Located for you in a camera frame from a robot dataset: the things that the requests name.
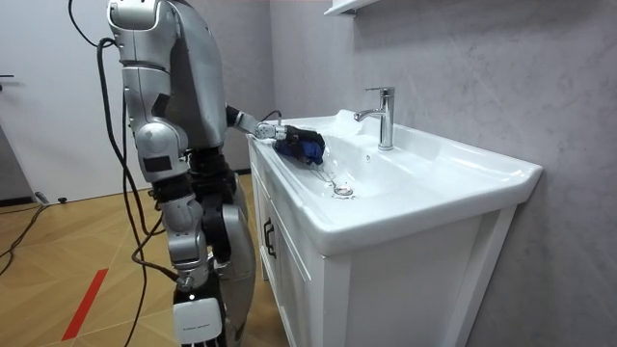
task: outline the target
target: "sink drain stopper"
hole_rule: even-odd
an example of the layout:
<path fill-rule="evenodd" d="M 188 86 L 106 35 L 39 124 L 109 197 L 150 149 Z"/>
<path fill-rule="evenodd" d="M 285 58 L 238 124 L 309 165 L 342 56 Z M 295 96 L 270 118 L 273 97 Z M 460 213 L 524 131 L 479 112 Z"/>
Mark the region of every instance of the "sink drain stopper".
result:
<path fill-rule="evenodd" d="M 343 197 L 348 197 L 354 194 L 354 190 L 347 186 L 338 186 L 335 188 L 335 193 Z"/>

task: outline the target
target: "sink basin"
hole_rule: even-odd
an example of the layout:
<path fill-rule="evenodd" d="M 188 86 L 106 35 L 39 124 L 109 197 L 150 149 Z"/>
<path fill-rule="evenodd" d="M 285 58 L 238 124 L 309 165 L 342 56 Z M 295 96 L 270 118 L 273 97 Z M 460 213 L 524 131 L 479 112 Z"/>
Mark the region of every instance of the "sink basin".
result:
<path fill-rule="evenodd" d="M 314 199 L 354 200 L 386 196 L 404 187 L 409 173 L 382 155 L 356 146 L 354 139 L 324 136 L 324 163 L 310 166 L 283 157 L 304 192 Z"/>
<path fill-rule="evenodd" d="M 401 125 L 390 151 L 377 148 L 379 120 L 353 112 L 284 120 L 324 136 L 324 164 L 277 154 L 250 137 L 298 223 L 323 255 L 387 242 L 526 201 L 542 168 Z"/>

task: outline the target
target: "white shelf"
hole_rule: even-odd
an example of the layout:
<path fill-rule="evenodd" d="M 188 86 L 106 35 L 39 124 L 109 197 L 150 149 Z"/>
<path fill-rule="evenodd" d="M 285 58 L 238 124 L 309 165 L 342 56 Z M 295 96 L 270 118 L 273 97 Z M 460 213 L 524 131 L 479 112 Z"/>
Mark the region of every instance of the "white shelf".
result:
<path fill-rule="evenodd" d="M 355 14 L 356 10 L 360 7 L 377 1 L 378 0 L 334 0 L 332 6 L 324 14 Z"/>

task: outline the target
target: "chrome faucet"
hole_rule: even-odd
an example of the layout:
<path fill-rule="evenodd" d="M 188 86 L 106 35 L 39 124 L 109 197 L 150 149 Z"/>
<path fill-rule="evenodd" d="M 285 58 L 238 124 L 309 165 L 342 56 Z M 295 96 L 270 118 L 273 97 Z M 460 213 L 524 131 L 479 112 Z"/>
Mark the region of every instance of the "chrome faucet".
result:
<path fill-rule="evenodd" d="M 369 116 L 379 116 L 381 131 L 379 135 L 379 149 L 391 150 L 394 148 L 392 137 L 394 133 L 394 87 L 369 88 L 365 91 L 379 91 L 380 107 L 375 110 L 366 110 L 354 114 L 354 120 L 363 121 Z"/>

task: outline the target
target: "parquet floor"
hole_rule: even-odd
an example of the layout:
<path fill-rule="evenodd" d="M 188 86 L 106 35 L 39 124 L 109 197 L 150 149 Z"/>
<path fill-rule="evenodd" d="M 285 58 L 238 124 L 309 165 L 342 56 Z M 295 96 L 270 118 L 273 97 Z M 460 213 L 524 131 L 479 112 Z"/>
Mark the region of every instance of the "parquet floor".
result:
<path fill-rule="evenodd" d="M 241 184 L 256 244 L 251 177 L 241 176 Z M 142 200 L 147 224 L 153 226 L 158 212 L 146 192 L 142 192 Z M 0 208 L 1 252 L 27 226 L 36 210 L 2 213 L 24 207 Z M 135 240 L 129 230 L 121 195 L 54 205 L 43 211 L 17 248 L 13 265 L 0 278 L 0 346 L 123 346 L 142 290 L 141 268 L 130 259 Z M 170 266 L 164 234 L 153 238 L 145 252 L 148 261 Z M 0 259 L 0 268 L 7 260 L 6 256 Z M 108 269 L 107 275 L 79 333 L 62 341 L 95 274 L 102 269 Z M 272 290 L 261 279 L 260 271 L 257 266 L 243 346 L 287 346 Z M 148 270 L 148 292 L 130 346 L 177 346 L 173 290 L 172 282 Z"/>

